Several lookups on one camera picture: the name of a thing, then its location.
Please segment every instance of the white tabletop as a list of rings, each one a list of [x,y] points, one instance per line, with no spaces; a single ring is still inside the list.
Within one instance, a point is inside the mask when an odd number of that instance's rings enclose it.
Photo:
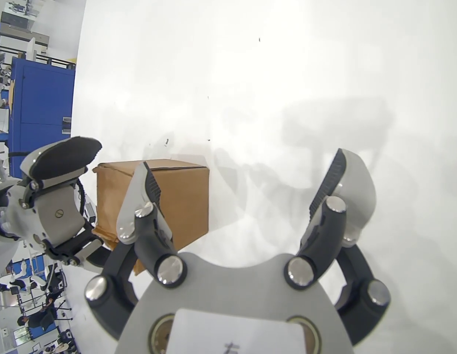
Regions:
[[[295,252],[336,149],[357,152],[359,245],[392,293],[357,352],[457,352],[457,0],[87,0],[72,132],[102,142],[92,166],[208,165],[220,230],[193,249],[230,266]]]

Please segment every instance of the screw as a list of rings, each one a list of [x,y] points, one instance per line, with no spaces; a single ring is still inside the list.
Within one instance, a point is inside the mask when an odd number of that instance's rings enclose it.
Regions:
[[[85,296],[89,301],[99,300],[107,289],[107,280],[103,276],[96,276],[86,285]]]
[[[346,204],[345,202],[337,196],[328,196],[326,199],[326,205],[334,212],[338,212],[342,214],[346,211]]]
[[[153,203],[147,202],[143,207],[135,211],[135,216],[138,218],[144,218],[145,216],[148,216],[151,212],[153,212]]]
[[[176,283],[183,275],[183,260],[177,255],[170,255],[158,267],[158,280],[164,285]]]
[[[381,281],[372,280],[368,285],[368,296],[376,305],[384,307],[391,301],[391,294]]]
[[[120,238],[129,239],[135,232],[135,223],[131,221],[126,226],[120,227]]]
[[[301,257],[294,257],[287,263],[287,275],[300,287],[307,287],[314,280],[311,264]]]

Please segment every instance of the cardboard box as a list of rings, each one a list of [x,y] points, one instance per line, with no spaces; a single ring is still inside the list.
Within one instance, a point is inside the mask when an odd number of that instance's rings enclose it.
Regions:
[[[135,168],[143,161],[101,163],[97,174],[97,226],[94,233],[114,249],[117,217]],[[161,189],[160,206],[180,250],[208,232],[207,167],[176,160],[147,160]],[[137,262],[135,274],[145,268]]]

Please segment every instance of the blue cabinet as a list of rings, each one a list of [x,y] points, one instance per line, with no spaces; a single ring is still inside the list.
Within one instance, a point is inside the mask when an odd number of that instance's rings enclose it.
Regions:
[[[9,120],[9,151],[29,152],[68,138],[75,71],[14,58],[11,79],[15,85]],[[21,177],[23,158],[10,159],[12,177]]]

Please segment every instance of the robotic hand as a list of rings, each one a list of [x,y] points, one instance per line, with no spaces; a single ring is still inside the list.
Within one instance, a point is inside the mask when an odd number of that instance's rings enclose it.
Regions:
[[[83,196],[79,210],[75,203],[79,177],[101,148],[95,139],[73,137],[27,155],[23,178],[0,184],[0,244],[23,240],[65,265],[101,272],[110,251],[83,217]]]
[[[83,217],[84,199],[80,210],[74,199],[78,178],[100,149],[97,140],[74,137],[30,153],[21,164],[23,179],[0,184],[0,248],[24,240],[54,260],[99,273],[85,296],[98,322],[119,340],[117,354],[165,353],[181,308],[295,322],[312,354],[353,353],[386,312],[389,291],[356,245],[375,209],[375,189],[352,152],[340,149],[333,159],[296,255],[223,268],[176,251],[145,163],[136,169],[117,219],[120,243],[112,252],[105,249]],[[12,251],[0,262],[6,264]],[[129,282],[137,258],[154,278],[139,301]],[[335,259],[347,284],[333,306],[318,279]]]
[[[338,150],[310,206],[311,222],[296,255],[277,255],[257,266],[224,268],[178,254],[159,194],[142,163],[117,220],[120,243],[85,290],[95,318],[118,340],[116,354],[168,353],[180,309],[300,324],[309,354],[353,353],[385,314],[389,291],[356,245],[375,209],[375,189],[354,153]],[[137,258],[154,278],[140,300],[128,280]],[[332,305],[318,279],[335,259],[347,284]]]

